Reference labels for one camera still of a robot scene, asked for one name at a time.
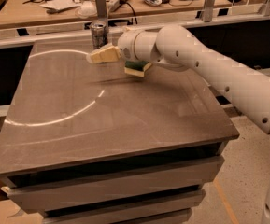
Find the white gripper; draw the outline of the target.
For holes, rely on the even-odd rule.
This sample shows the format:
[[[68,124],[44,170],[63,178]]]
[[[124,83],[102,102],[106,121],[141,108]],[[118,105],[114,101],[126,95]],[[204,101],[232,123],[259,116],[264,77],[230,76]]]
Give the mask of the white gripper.
[[[86,59],[89,63],[111,63],[120,57],[132,62],[154,62],[161,57],[156,48],[156,39],[156,32],[129,30],[118,39],[118,46],[106,44],[89,53]]]

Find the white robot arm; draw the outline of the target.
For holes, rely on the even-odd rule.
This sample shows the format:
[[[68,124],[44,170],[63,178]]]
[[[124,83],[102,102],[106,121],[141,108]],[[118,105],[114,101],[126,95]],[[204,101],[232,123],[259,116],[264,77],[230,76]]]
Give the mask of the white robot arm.
[[[120,58],[178,72],[191,68],[270,136],[270,77],[208,48],[184,27],[126,29],[116,45],[106,44],[87,55],[90,63]]]

